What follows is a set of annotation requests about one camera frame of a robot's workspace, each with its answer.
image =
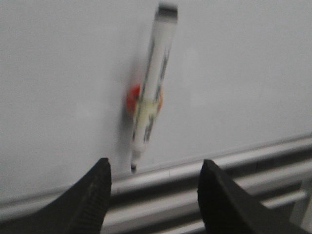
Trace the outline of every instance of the black object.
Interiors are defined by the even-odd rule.
[[[177,6],[168,4],[159,4],[158,12],[156,12],[156,17],[165,16],[177,19]]]
[[[209,234],[308,234],[264,207],[211,160],[200,172],[198,203]]]
[[[111,193],[107,158],[58,199],[38,212],[4,225],[1,234],[99,234]]]

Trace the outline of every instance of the whiteboard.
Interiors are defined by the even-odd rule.
[[[138,173],[312,132],[311,1],[174,1],[164,103]],[[130,174],[124,96],[158,1],[1,1],[0,202]]]

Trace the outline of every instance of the orange magnet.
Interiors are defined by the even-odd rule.
[[[132,86],[131,89],[127,93],[126,110],[127,110],[127,113],[132,117],[133,117],[134,112],[136,110],[136,104],[137,104],[137,100],[138,100],[139,95],[140,95],[140,89],[141,89],[141,86],[139,84],[136,84],[136,85]],[[162,89],[161,89],[160,95],[159,95],[158,110],[157,110],[158,113],[161,109],[162,102],[163,102],[163,94],[162,94]]]

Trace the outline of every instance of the metal rail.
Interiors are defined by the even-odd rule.
[[[308,196],[307,192],[303,190],[295,191],[282,196],[273,197],[267,200],[263,200],[262,204],[267,208],[276,208],[283,205],[290,204],[299,200],[303,200]],[[157,232],[154,234],[194,234],[205,230],[205,226],[202,220],[191,222],[185,225],[181,225],[169,230]]]
[[[302,151],[312,148],[312,137],[300,137],[289,141],[280,142],[273,145],[257,147],[251,150],[245,150],[237,153],[226,154],[221,156],[211,156],[216,164],[223,169],[233,168],[256,161],[263,161],[269,158],[275,158],[286,153]],[[241,184],[251,194],[256,194],[264,190],[269,190],[280,185],[287,185],[296,182],[301,179],[312,177],[311,175],[311,162],[308,164],[296,164],[285,168],[290,169],[290,175],[285,174],[283,171],[274,172],[272,175],[283,175],[285,179],[282,181],[274,182],[270,181],[269,174],[264,173],[263,179],[260,179],[255,175],[252,180],[246,178],[239,178],[237,182]],[[138,189],[145,189],[153,186],[158,186],[167,182],[174,182],[183,180],[185,178],[194,177],[199,174],[199,170],[202,166],[202,160],[174,166],[166,169],[155,170],[152,172],[142,173],[138,175],[129,176],[113,181],[112,184],[112,196],[120,195],[126,192],[136,191]],[[24,198],[19,200],[6,201],[0,203],[0,222],[9,220],[18,216],[27,215],[32,213],[49,202],[57,198],[66,188],[58,188],[55,191],[48,192],[42,195],[35,195],[33,197]]]
[[[312,159],[293,163],[277,169],[239,177],[234,181],[252,195],[300,182],[312,177]],[[264,201],[265,204],[276,206],[286,199],[306,197],[300,194],[290,194],[276,200]],[[198,212],[196,188],[181,193],[166,195],[152,200],[134,203],[109,210],[104,229],[107,234],[121,233],[126,230],[162,222],[182,215]]]

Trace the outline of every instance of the dry erase marker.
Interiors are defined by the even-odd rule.
[[[145,151],[158,113],[162,81],[177,24],[177,7],[159,5],[152,30],[149,62],[134,115],[131,170]]]

